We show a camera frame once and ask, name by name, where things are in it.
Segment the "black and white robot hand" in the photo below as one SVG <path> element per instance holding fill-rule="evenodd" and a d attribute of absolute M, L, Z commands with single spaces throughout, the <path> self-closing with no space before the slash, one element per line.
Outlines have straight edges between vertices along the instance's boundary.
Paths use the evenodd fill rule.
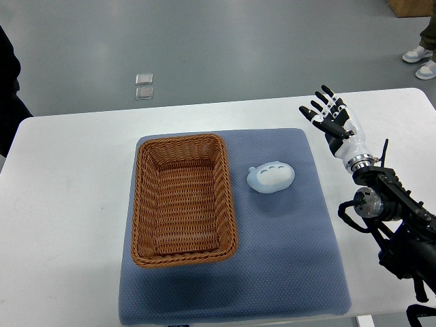
<path fill-rule="evenodd" d="M 326 85 L 317 91 L 311 107 L 301 106 L 300 113 L 316 128 L 324 132 L 330 152 L 354 173 L 372 166 L 376 158 L 365 144 L 365 134 L 354 111 Z"/>

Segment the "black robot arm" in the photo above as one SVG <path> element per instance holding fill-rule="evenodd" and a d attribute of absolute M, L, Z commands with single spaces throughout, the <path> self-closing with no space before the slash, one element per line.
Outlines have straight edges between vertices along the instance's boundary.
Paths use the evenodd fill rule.
<path fill-rule="evenodd" d="M 406 314 L 410 326 L 420 326 L 420 318 L 435 315 L 435 308 L 425 306 L 425 289 L 435 289 L 435 215 L 410 196 L 392 168 L 376 165 L 384 158 L 374 158 L 362 141 L 343 139 L 334 155 L 359 185 L 353 199 L 339 205 L 338 216 L 373 236 L 381 266 L 413 280 L 417 303 Z"/>

